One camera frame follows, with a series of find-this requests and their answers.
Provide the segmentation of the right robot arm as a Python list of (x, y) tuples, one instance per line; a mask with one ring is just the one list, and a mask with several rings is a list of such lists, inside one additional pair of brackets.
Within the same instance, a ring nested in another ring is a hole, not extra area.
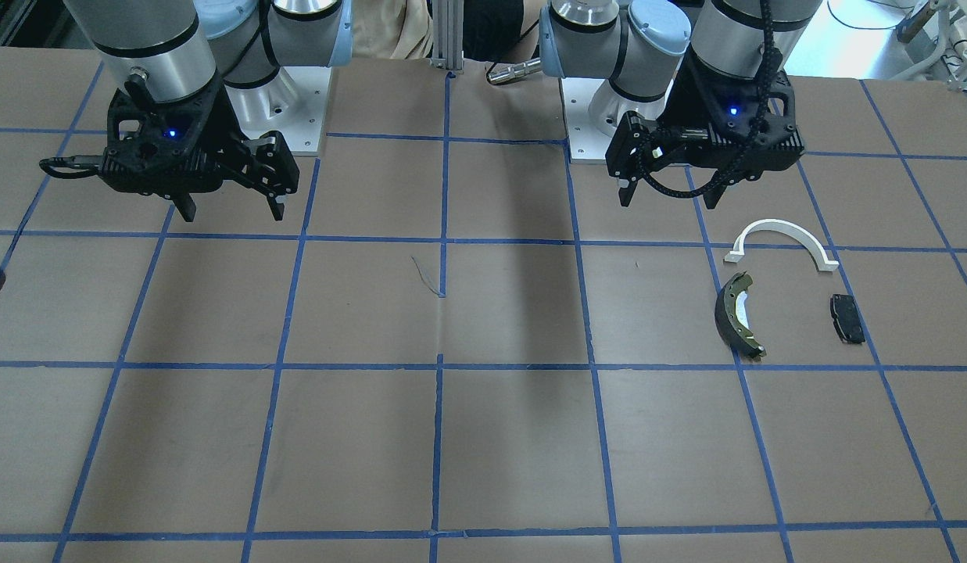
[(96, 176), (115, 192), (159, 196), (184, 221), (193, 195), (229, 181), (282, 221), (299, 168), (277, 121), (299, 107), (290, 66), (353, 54), (350, 1), (68, 1), (117, 83), (97, 156), (45, 158), (52, 178)]

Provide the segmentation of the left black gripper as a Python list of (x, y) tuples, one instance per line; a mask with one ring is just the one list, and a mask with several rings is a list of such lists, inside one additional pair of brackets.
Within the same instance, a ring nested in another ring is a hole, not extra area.
[(713, 170), (704, 204), (715, 210), (730, 185), (757, 181), (765, 171), (787, 170), (805, 150), (786, 72), (725, 76), (690, 55), (679, 67), (654, 129), (648, 131), (636, 112), (624, 114), (606, 151), (606, 167), (619, 181), (624, 208), (638, 181), (668, 192), (651, 174), (669, 165)]

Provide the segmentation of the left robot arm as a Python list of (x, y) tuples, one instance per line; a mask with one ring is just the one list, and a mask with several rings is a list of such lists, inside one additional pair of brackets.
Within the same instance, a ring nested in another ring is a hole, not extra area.
[(640, 182), (715, 208), (730, 186), (805, 153), (784, 62), (818, 1), (548, 1), (543, 72), (601, 79), (608, 173), (629, 206)]

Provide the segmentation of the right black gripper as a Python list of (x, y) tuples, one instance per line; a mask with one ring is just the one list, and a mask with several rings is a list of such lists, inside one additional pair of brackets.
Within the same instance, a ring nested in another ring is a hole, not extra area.
[(108, 142), (98, 177), (118, 192), (173, 197), (184, 221), (193, 222), (192, 195), (236, 181), (266, 197), (283, 221), (288, 195), (297, 192), (299, 168), (284, 135), (243, 132), (222, 78), (178, 101), (155, 100), (150, 74), (133, 70), (108, 111)]

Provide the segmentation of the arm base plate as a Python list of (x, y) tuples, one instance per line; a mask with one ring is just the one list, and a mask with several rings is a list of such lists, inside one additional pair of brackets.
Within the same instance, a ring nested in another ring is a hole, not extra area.
[(226, 90), (247, 138), (280, 131), (294, 156), (319, 156), (332, 76), (328, 67), (284, 67), (260, 87)]
[(618, 94), (608, 79), (561, 78), (571, 159), (580, 164), (605, 164), (606, 151), (626, 112), (636, 112), (648, 131), (654, 129), (668, 104), (675, 79), (673, 76), (662, 99), (643, 102)]

